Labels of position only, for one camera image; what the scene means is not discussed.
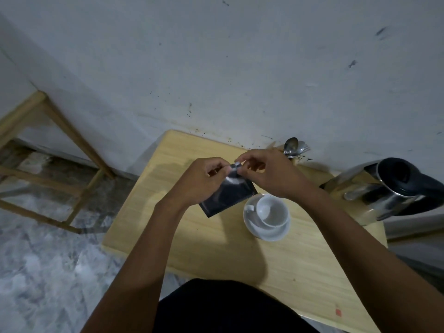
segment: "cup and saucer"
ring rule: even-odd
[[[290,230],[290,212],[280,198],[257,194],[244,206],[244,222],[248,230],[265,241],[283,239]]]

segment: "person's right arm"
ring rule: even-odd
[[[251,150],[236,161],[244,162],[239,174],[305,209],[380,331],[443,331],[444,296],[336,207],[281,152]]]

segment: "person's right hand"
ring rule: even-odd
[[[298,200],[299,195],[303,194],[307,187],[315,187],[284,154],[276,149],[251,150],[239,156],[236,162],[244,162],[237,173],[274,196]]]

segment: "person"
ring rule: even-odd
[[[305,209],[381,332],[442,332],[444,297],[336,207],[281,152],[251,150],[236,162],[243,162],[239,174]],[[194,279],[158,301],[182,215],[211,196],[229,172],[229,162],[219,157],[190,165],[156,204],[82,333],[316,331],[278,300],[235,281]]]

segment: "forearm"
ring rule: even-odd
[[[314,220],[381,331],[441,330],[444,297],[336,207],[325,191],[312,186],[293,201]]]
[[[82,333],[150,332],[173,236],[186,208],[160,201]]]

